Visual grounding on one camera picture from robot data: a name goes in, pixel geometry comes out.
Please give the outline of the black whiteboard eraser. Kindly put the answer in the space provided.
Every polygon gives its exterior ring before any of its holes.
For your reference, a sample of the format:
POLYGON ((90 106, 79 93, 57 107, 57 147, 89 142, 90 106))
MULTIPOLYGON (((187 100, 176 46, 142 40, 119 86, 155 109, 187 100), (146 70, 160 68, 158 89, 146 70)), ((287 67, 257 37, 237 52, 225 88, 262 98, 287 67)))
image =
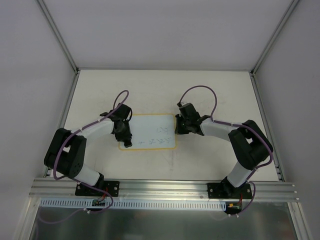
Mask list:
POLYGON ((123 145, 125 148, 130 148, 133 144, 132 144, 131 140, 127 139, 123 142, 123 145))

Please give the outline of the yellow framed whiteboard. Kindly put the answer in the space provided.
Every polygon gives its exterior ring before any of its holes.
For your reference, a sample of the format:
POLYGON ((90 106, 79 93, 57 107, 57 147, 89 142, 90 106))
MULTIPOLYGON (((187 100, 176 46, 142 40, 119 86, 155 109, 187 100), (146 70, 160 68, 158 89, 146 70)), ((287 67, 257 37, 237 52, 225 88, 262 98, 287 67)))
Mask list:
POLYGON ((120 143, 121 151, 173 150, 176 148, 176 118, 171 113, 134 114, 129 121, 132 146, 120 143))

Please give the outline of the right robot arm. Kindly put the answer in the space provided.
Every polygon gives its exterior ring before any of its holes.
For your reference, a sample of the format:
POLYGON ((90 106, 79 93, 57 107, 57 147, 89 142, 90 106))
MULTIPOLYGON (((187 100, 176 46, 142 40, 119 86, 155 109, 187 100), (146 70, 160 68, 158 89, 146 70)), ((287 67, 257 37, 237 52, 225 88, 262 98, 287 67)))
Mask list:
POLYGON ((255 121, 231 123, 215 120, 209 115, 200 116, 192 103, 177 104, 175 134, 190 133, 216 137, 230 142, 237 163, 232 171, 213 189, 222 198, 235 198, 247 180, 267 157, 273 159, 273 147, 255 121))

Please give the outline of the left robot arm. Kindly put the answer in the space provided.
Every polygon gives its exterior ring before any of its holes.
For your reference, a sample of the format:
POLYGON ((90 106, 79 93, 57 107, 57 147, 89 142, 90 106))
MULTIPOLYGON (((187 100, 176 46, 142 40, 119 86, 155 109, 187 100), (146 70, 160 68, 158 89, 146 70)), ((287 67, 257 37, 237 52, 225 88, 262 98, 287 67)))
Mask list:
POLYGON ((53 170, 56 180, 59 173, 62 178, 77 181, 77 196, 111 194, 119 185, 107 183, 102 173, 84 164, 86 147, 103 136, 114 135, 117 142, 130 148, 133 145, 129 124, 132 116, 129 106, 118 104, 115 109, 101 113, 97 120, 77 130, 59 128, 44 157, 44 165, 53 170))

